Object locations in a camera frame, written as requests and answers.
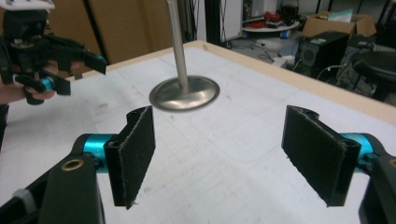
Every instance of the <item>stool seat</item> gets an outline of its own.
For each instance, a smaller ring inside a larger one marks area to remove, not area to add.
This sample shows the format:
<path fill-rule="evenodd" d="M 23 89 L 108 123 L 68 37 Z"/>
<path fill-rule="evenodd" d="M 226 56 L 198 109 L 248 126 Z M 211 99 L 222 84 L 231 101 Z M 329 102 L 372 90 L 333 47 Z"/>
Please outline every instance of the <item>stool seat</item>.
<path fill-rule="evenodd" d="M 353 69 L 376 84 L 373 98 L 384 101 L 396 87 L 396 52 L 369 51 L 351 57 Z"/>

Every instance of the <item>black stool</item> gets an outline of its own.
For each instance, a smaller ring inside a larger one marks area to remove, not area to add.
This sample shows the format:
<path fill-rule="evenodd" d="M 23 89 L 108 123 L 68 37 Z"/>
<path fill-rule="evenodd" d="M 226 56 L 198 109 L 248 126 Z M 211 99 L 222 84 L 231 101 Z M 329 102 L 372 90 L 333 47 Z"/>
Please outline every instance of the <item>black stool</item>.
<path fill-rule="evenodd" d="M 367 81 L 376 84 L 373 98 L 384 101 L 396 87 L 396 52 L 369 51 L 351 57 L 352 66 Z"/>

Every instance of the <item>computer tower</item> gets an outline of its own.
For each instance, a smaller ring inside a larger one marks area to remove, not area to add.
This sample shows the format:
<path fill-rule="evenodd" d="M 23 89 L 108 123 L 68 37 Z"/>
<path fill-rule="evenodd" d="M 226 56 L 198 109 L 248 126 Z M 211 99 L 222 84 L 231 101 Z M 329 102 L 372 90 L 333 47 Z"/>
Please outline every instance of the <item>computer tower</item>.
<path fill-rule="evenodd" d="M 295 57 L 295 72 L 300 71 L 303 75 L 317 78 L 323 69 L 340 65 L 348 39 L 349 34 L 328 31 L 300 40 Z"/>

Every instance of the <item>chair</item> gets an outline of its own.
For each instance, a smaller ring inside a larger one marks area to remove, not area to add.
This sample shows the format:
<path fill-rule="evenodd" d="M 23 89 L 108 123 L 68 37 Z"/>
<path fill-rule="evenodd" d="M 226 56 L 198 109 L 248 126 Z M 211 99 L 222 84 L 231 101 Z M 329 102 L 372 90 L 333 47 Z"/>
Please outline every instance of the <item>chair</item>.
<path fill-rule="evenodd" d="M 356 84 L 361 77 L 376 84 L 372 98 L 383 102 L 396 88 L 396 52 L 368 51 L 353 55 L 351 62 L 359 74 Z"/>

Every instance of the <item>round metal base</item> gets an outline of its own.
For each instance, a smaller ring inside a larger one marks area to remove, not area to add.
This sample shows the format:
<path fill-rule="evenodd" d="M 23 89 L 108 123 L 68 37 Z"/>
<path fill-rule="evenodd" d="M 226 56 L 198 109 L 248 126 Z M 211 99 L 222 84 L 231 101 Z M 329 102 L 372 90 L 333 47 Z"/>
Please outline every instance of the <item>round metal base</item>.
<path fill-rule="evenodd" d="M 181 88 L 176 77 L 156 86 L 151 91 L 149 100 L 161 110 L 187 111 L 211 103 L 219 93 L 219 85 L 209 78 L 188 76 L 188 87 Z"/>

